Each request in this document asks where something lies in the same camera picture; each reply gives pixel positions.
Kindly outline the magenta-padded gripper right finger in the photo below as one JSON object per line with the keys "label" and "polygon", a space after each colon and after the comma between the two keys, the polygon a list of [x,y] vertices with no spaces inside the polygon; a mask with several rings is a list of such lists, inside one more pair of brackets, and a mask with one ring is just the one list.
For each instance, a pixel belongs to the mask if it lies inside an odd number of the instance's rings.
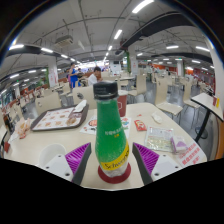
{"label": "magenta-padded gripper right finger", "polygon": [[170,156],[166,154],[159,155],[138,143],[133,144],[132,153],[135,156],[145,185],[182,169]]}

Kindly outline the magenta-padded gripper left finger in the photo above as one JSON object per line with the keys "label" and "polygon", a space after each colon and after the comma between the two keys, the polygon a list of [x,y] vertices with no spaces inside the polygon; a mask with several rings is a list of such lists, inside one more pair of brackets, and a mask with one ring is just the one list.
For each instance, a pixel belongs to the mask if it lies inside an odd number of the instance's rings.
{"label": "magenta-padded gripper left finger", "polygon": [[52,144],[42,150],[42,169],[80,185],[91,154],[87,143],[67,153],[61,144]]}

